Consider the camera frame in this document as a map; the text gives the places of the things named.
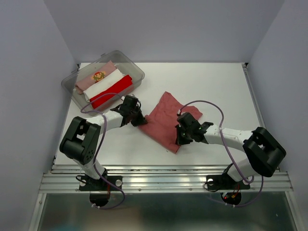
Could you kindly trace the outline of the dusty red t shirt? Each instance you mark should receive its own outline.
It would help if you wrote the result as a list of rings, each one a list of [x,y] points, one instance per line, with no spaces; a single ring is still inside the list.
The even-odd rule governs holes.
[[[145,116],[147,124],[139,126],[144,134],[174,154],[180,148],[176,144],[176,125],[181,107],[183,105],[171,93],[164,92],[155,108]]]

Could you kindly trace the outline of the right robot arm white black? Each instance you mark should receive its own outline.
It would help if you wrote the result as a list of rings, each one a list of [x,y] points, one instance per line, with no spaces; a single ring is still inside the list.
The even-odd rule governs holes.
[[[221,175],[208,175],[208,190],[231,190],[244,179],[254,175],[270,178],[286,156],[286,150],[263,127],[253,131],[220,128],[211,122],[199,123],[190,113],[177,118],[176,144],[186,145],[193,141],[205,144],[223,145],[239,150],[246,158],[238,163],[233,161]]]

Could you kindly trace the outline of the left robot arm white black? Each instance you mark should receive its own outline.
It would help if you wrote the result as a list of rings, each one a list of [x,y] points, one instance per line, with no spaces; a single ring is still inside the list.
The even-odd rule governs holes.
[[[72,119],[59,150],[85,172],[84,179],[79,179],[79,182],[91,184],[97,190],[107,185],[107,170],[96,160],[99,136],[129,123],[134,127],[147,124],[139,99],[131,95],[125,96],[120,105],[105,113],[99,112],[87,119],[79,116]]]

